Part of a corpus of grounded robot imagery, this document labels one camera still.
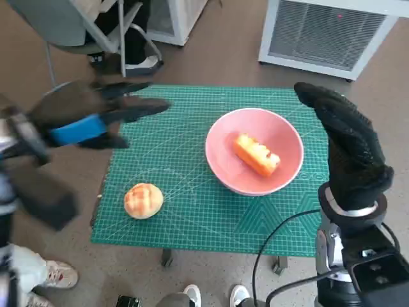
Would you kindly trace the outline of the black knitted gloved right hand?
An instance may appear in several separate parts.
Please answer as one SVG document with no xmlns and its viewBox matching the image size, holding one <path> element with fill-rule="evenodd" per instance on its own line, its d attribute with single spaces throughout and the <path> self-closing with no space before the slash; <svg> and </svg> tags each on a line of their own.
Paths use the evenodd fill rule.
<svg viewBox="0 0 409 307">
<path fill-rule="evenodd" d="M 337 204 L 345 211 L 371 206 L 394 178 L 372 121 L 335 91 L 304 82 L 294 91 L 328 135 L 329 186 Z"/>
</svg>

